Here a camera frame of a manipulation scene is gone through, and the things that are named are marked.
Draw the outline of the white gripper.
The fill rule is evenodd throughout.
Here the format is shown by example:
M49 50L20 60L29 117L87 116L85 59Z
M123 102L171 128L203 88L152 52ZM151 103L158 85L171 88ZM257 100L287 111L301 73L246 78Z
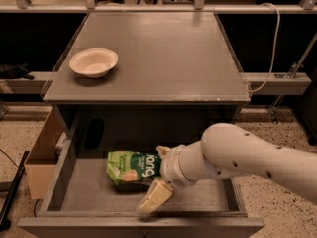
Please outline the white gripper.
M194 185L194 182L185 176L180 165L182 148L183 145L175 148L156 146L156 151L161 157L160 174L168 184L162 179L154 179L137 207L139 212L150 214L173 196L173 188Z

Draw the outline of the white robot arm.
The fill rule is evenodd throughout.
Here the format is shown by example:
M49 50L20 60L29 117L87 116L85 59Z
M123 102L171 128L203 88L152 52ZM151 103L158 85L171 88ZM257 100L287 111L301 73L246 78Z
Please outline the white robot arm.
M177 189L241 173L269 179L312 203L317 201L316 154L269 143L234 124L213 124L198 142L156 150L161 178L151 183L138 205L145 214L164 205Z

